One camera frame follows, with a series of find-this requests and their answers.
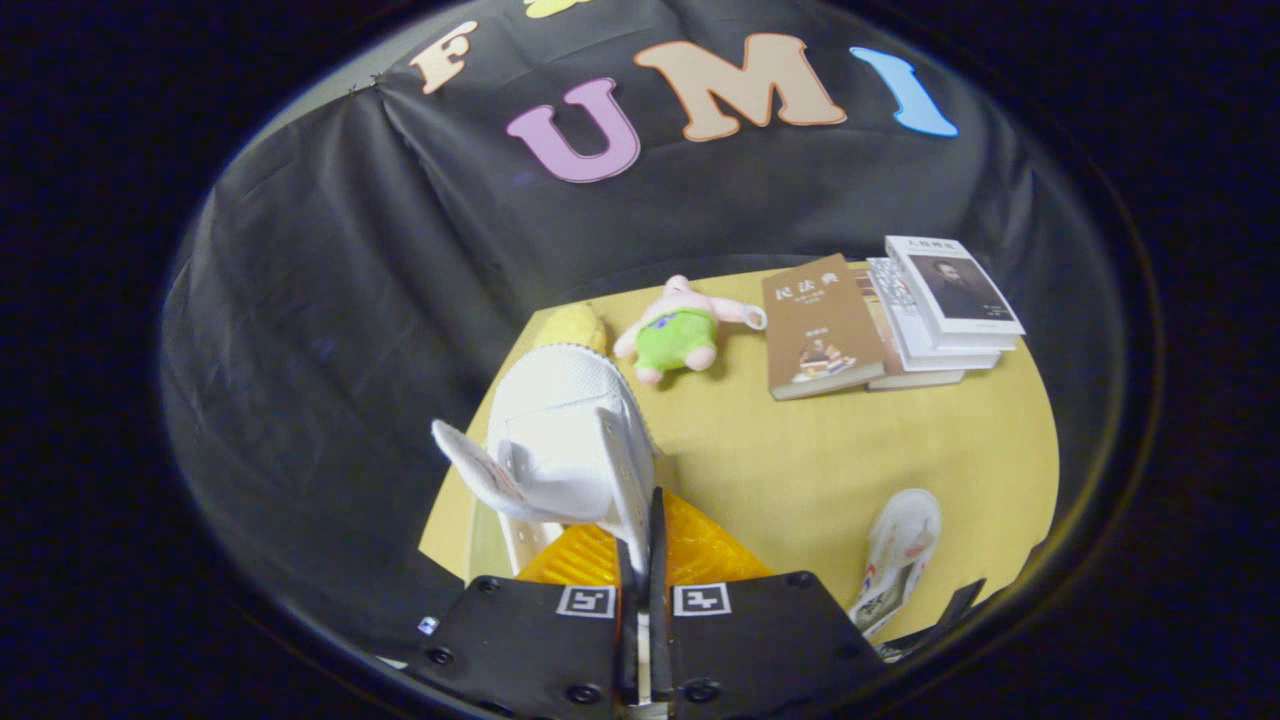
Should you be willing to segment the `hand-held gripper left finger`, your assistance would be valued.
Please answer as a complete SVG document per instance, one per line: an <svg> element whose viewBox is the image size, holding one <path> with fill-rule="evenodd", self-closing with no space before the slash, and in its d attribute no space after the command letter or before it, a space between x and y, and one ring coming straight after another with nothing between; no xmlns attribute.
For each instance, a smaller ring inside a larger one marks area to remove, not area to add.
<svg viewBox="0 0 1280 720"><path fill-rule="evenodd" d="M571 527L513 578L475 577L408 674L474 712L617 719L641 698L637 592L623 546Z"/></svg>

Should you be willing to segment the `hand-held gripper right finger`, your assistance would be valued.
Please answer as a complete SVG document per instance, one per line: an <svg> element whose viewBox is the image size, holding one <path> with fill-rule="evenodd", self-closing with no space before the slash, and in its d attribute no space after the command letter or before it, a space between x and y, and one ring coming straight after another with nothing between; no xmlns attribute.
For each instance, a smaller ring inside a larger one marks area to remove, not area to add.
<svg viewBox="0 0 1280 720"><path fill-rule="evenodd" d="M800 719L886 670L812 571L677 582L675 500L653 495L649 570L650 693L669 719Z"/></svg>

